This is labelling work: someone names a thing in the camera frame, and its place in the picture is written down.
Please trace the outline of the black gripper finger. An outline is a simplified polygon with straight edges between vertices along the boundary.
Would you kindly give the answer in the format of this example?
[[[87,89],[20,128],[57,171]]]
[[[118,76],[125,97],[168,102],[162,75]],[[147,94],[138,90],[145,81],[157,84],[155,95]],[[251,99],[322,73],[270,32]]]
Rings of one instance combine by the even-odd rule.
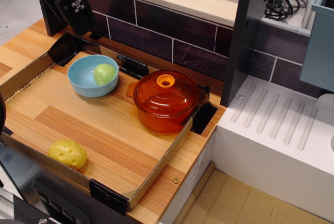
[[[44,18],[47,16],[55,16],[56,18],[59,17],[55,0],[40,0],[40,5]]]
[[[77,36],[86,34],[96,25],[88,0],[56,0],[55,5]]]

